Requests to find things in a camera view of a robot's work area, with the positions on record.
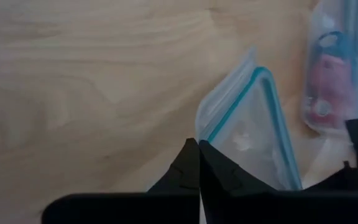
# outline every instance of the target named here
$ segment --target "wood grain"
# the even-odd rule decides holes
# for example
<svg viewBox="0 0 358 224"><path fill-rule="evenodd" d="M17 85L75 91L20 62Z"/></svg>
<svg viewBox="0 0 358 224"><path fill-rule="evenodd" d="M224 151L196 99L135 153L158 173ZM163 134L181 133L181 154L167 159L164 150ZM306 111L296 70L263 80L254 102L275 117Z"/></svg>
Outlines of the wood grain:
<svg viewBox="0 0 358 224"><path fill-rule="evenodd" d="M298 118L315 1L0 0L0 223L75 192L146 190L251 45Z"/></svg>

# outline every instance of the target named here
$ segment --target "transparent container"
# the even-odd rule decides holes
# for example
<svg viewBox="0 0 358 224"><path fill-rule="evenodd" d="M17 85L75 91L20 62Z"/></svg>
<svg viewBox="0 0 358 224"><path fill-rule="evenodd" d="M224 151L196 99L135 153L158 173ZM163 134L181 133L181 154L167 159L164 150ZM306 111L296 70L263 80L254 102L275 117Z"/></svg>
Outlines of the transparent container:
<svg viewBox="0 0 358 224"><path fill-rule="evenodd" d="M358 0L323 0L311 17L301 113L320 133L358 118Z"/></svg>
<svg viewBox="0 0 358 224"><path fill-rule="evenodd" d="M201 102L196 137L277 190L301 189L272 74L254 49Z"/></svg>

